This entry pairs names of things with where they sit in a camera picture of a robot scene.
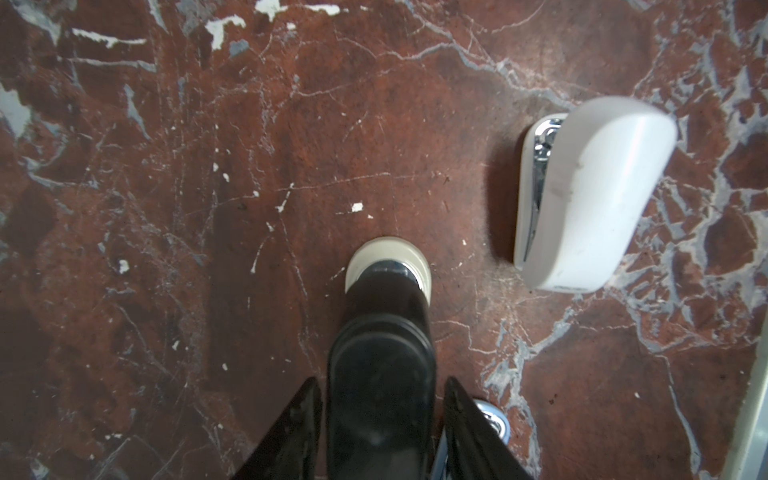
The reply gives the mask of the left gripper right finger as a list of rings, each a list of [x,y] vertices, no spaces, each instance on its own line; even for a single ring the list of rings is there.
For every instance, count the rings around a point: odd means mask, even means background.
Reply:
[[[455,377],[445,383],[443,411],[452,479],[532,479]]]

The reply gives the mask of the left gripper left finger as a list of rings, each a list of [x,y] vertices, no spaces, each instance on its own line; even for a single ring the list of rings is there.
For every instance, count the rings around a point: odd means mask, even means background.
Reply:
[[[322,393],[317,379],[311,377],[233,479],[314,479],[322,412]]]

